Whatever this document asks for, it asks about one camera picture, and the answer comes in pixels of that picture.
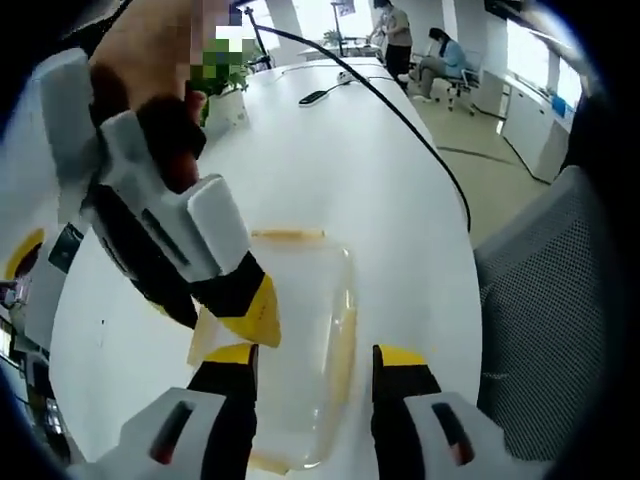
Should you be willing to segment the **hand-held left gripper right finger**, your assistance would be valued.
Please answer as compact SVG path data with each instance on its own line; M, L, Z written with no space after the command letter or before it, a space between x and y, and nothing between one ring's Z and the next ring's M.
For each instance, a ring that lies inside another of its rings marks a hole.
M502 433L461 395L443 392L424 358L372 349L371 434L381 479L503 479Z

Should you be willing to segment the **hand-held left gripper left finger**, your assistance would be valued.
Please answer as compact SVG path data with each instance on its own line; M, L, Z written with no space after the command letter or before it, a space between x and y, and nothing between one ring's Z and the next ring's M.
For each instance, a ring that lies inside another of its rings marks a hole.
M224 347L186 388L172 387L122 427L96 473L245 473L257 430L256 344Z

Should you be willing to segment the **person's right hand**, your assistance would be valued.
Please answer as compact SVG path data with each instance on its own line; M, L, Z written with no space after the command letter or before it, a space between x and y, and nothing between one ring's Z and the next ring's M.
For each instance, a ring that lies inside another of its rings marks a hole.
M160 177L174 193L199 179L204 147L203 92L190 84L216 27L229 20L226 1L134 1L90 58L96 125L133 111Z

